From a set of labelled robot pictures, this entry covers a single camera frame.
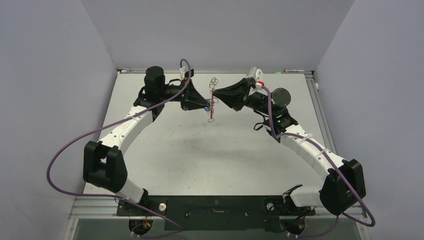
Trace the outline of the red and steel key holder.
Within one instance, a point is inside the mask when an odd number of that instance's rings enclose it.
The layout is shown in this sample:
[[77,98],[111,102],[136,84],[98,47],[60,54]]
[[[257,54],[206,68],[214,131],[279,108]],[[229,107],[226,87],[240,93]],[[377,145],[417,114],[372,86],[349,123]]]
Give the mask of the red and steel key holder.
[[219,100],[217,98],[215,98],[215,88],[216,86],[219,84],[219,80],[216,77],[212,77],[210,82],[209,82],[209,93],[210,93],[210,98],[208,99],[208,107],[207,107],[207,113],[209,115],[209,119],[207,120],[209,123],[213,123],[215,121],[214,118],[214,106],[215,103],[218,103]]

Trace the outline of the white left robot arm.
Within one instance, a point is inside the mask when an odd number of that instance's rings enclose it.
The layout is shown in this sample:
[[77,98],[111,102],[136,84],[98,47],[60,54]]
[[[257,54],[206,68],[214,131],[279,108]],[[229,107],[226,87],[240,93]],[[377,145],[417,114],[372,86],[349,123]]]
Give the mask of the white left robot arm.
[[160,66],[149,67],[125,120],[99,141],[85,145],[83,180],[129,200],[129,208],[136,215],[145,214],[149,208],[149,201],[144,198],[147,193],[129,179],[124,155],[138,135],[158,118],[165,102],[179,102],[184,111],[209,107],[191,81],[194,73],[194,69],[184,66],[179,79],[166,82]]

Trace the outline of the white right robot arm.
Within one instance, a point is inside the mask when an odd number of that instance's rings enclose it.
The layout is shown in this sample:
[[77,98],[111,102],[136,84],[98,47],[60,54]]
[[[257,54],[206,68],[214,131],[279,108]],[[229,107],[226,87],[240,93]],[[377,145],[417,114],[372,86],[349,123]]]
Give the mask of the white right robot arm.
[[323,207],[339,216],[366,196],[362,165],[355,159],[346,160],[325,148],[290,116],[287,106],[290,93],[284,88],[270,92],[261,81],[243,78],[236,84],[213,92],[215,98],[229,108],[243,107],[262,115],[257,129],[265,128],[271,137],[294,151],[323,180],[321,187],[297,185],[283,195],[283,209],[289,214],[302,207]]

